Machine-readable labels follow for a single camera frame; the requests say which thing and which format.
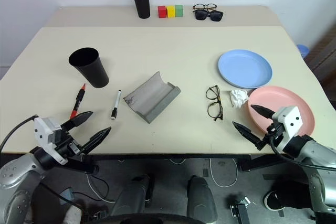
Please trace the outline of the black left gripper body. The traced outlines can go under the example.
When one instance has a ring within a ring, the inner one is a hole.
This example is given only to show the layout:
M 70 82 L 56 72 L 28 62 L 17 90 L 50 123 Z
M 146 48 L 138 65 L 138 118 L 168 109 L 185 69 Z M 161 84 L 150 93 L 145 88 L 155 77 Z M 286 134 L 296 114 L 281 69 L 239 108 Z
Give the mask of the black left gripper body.
M 62 157 L 74 157 L 80 155 L 84 148 L 67 131 L 61 127 L 60 139 L 56 142 L 55 151 Z

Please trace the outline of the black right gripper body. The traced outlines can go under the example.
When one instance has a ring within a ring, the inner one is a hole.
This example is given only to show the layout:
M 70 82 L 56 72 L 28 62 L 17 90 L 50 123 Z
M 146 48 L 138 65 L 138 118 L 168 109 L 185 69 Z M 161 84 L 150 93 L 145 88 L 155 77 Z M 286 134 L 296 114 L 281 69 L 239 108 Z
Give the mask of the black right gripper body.
M 285 128 L 282 123 L 273 122 L 267 127 L 267 133 L 259 143 L 258 150 L 261 151 L 266 145 L 277 147 L 284 139 Z

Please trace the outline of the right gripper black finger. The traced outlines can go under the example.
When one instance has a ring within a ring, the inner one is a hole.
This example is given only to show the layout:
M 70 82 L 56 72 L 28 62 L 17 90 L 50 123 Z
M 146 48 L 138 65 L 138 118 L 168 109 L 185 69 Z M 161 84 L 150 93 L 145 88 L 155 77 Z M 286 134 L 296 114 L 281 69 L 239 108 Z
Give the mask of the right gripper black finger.
M 271 109 L 268 109 L 266 107 L 263 107 L 261 105 L 256 105 L 256 104 L 252 104 L 251 107 L 260 115 L 262 115 L 263 117 L 267 118 L 267 119 L 272 119 L 272 116 L 274 115 L 274 111 Z
M 245 139 L 249 140 L 255 145 L 256 148 L 262 148 L 262 141 L 259 137 L 251 132 L 250 129 L 243 126 L 242 124 L 232 121 L 234 128 L 242 135 Z

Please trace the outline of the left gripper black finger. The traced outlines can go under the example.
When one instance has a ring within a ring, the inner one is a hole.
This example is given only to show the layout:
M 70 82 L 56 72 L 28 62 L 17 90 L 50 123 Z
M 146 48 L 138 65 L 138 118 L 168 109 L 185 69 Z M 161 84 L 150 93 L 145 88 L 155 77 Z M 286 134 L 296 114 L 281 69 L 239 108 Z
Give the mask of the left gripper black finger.
M 99 146 L 103 140 L 109 135 L 111 131 L 111 127 L 103 129 L 93 135 L 89 141 L 82 146 L 81 153 L 89 154 L 92 150 L 94 150 L 97 146 Z
M 63 123 L 60 127 L 63 131 L 70 131 L 74 127 L 78 127 L 83 124 L 92 114 L 93 111 L 79 113 L 74 118 L 69 119 L 68 121 Z

